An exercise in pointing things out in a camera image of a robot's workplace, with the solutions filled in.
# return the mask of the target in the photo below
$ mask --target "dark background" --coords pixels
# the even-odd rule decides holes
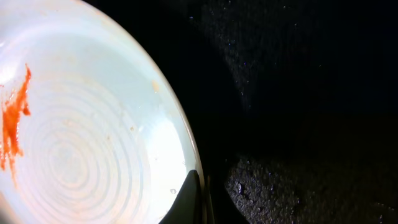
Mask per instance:
[[[219,223],[398,223],[393,3],[88,2],[170,82]]]

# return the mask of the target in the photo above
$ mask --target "dirty plate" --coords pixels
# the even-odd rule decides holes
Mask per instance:
[[[0,1],[0,92],[0,209],[13,223],[157,223],[188,171],[203,184],[163,74],[84,2]]]

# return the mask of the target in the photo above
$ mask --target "red sauce stain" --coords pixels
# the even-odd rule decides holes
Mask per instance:
[[[29,67],[26,66],[25,81],[21,86],[21,89],[10,98],[6,103],[1,105],[2,109],[2,144],[0,144],[0,167],[2,170],[6,170],[6,161],[8,159],[12,179],[16,185],[15,180],[15,157],[23,156],[24,153],[18,145],[18,129],[19,121],[21,120],[21,113],[24,115],[30,115],[29,107],[27,104],[27,87],[30,81]]]

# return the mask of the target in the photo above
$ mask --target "wet black surface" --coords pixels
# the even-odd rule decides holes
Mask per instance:
[[[391,3],[96,6],[175,90],[215,185],[218,222],[243,222],[234,206],[251,223],[398,222]]]

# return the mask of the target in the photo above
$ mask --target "white plate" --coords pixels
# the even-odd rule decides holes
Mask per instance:
[[[19,123],[24,155],[13,157],[15,183],[10,158],[0,170],[6,218],[157,223],[188,171],[196,169],[203,184],[171,87],[142,47],[103,13],[81,1],[0,0],[2,127],[6,100],[17,98],[25,65],[31,115]]]

